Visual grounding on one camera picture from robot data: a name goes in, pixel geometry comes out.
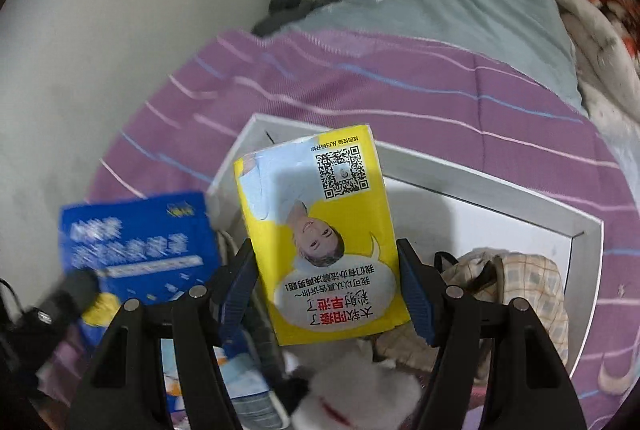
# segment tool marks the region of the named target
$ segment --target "gray wall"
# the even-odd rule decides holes
[[[32,303],[60,276],[61,205],[165,75],[268,0],[7,0],[0,10],[0,277]]]

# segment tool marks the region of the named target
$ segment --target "blue stripe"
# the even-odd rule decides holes
[[[120,132],[120,134],[122,135],[122,137],[124,139],[126,139],[132,147],[134,147],[136,150],[140,151],[142,154],[144,154],[145,156],[147,156],[149,159],[153,160],[153,161],[162,161],[163,163],[166,163],[167,165],[171,165],[171,166],[175,166],[175,168],[180,169],[183,172],[186,172],[187,174],[195,177],[196,179],[200,179],[201,181],[207,182],[207,183],[211,183],[213,181],[212,177],[209,177],[208,175],[204,175],[200,172],[197,172],[195,170],[192,170],[191,168],[184,166],[182,163],[179,163],[178,161],[175,161],[173,158],[170,158],[169,156],[163,154],[163,153],[158,153],[158,155],[152,154],[151,152],[149,152],[146,149],[143,149],[143,147],[141,147],[138,143],[136,143],[135,140],[133,140],[129,135],[127,135],[124,132]]]
[[[276,57],[274,57],[271,53],[262,53],[262,59],[265,62],[268,62],[269,64],[271,64],[274,68],[276,68],[278,71],[280,71],[280,73],[285,77],[288,78],[290,80],[295,80],[296,76],[291,72],[286,70],[282,64],[280,62],[278,62],[276,60]]]
[[[136,149],[138,149],[140,152],[142,152],[144,155],[146,155],[149,159],[152,159],[154,161],[158,161],[158,158],[156,158],[156,156],[154,156],[148,150],[145,150],[142,147],[140,147],[139,144],[137,144],[133,139],[131,139],[126,133],[124,133],[123,131],[120,131],[120,134],[122,134],[122,137],[124,139],[126,139],[131,145],[133,145]]]
[[[629,255],[630,257],[640,257],[640,250],[632,248],[613,248],[602,252],[603,255]]]
[[[587,397],[596,396],[596,394],[599,394],[599,393],[600,393],[599,390],[592,390],[591,392],[585,392],[583,394],[578,394],[578,399],[585,399]]]
[[[564,120],[564,121],[573,121],[575,123],[582,123],[581,120],[579,120],[578,118],[572,118],[569,116],[559,116],[559,115],[553,115],[551,113],[545,113],[542,111],[532,111],[531,109],[525,109],[524,107],[518,107],[515,106],[513,104],[507,103],[507,102],[503,102],[502,100],[498,100],[495,97],[492,97],[490,95],[473,95],[471,93],[465,93],[464,91],[455,91],[455,90],[444,90],[444,89],[426,89],[424,87],[418,87],[418,86],[414,86],[411,84],[407,84],[405,82],[401,82],[399,80],[394,80],[393,78],[387,78],[384,76],[380,76],[377,73],[372,73],[371,71],[368,71],[366,69],[363,69],[362,67],[353,65],[353,64],[337,64],[335,67],[339,68],[339,69],[344,69],[346,71],[351,71],[352,73],[356,73],[362,76],[366,76],[367,78],[371,78],[372,80],[377,80],[379,82],[388,84],[390,86],[393,87],[398,87],[401,89],[406,89],[409,91],[418,91],[420,93],[428,93],[428,94],[441,94],[441,95],[460,95],[460,96],[464,96],[467,98],[471,98],[472,100],[475,100],[476,102],[479,100],[489,100],[491,102],[495,102],[496,104],[508,107],[510,109],[514,109],[516,111],[519,111],[521,113],[526,113],[528,115],[536,115],[536,116],[540,116],[543,118],[554,118],[556,120]]]
[[[191,168],[184,166],[182,163],[179,163],[178,161],[175,161],[174,159],[170,158],[169,156],[165,155],[165,154],[158,154],[158,158],[160,159],[160,161],[164,161],[165,163],[168,163],[169,165],[173,165],[175,166],[175,168],[179,168],[181,171],[186,172],[187,174],[192,175],[193,177],[200,179],[201,181],[205,181],[207,183],[211,183],[213,181],[212,177],[209,177],[208,175],[204,175],[201,174],[200,172],[196,172],[195,170],[192,170]]]
[[[196,63],[202,67],[207,73],[212,74],[214,77],[216,78],[220,78],[220,80],[222,80],[223,78],[226,78],[220,71],[213,69],[209,64],[207,64],[206,62],[204,62],[203,59],[201,59],[198,55],[196,55],[193,58]]]

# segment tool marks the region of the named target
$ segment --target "speech bubble graphic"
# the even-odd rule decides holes
[[[372,235],[372,253],[345,254],[331,266],[316,267],[296,258],[296,269],[274,292],[274,304],[290,324],[321,333],[361,327],[385,314],[397,284],[380,262],[380,245]]]

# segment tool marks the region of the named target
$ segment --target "blue book cover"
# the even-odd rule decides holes
[[[98,272],[100,295],[82,315],[84,335],[94,346],[128,298],[172,300],[220,266],[200,192],[66,207],[60,255],[66,273],[75,267]]]

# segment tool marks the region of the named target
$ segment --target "printed man's face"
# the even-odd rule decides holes
[[[338,247],[338,236],[327,223],[314,217],[302,217],[296,222],[293,242],[310,258],[321,258]]]

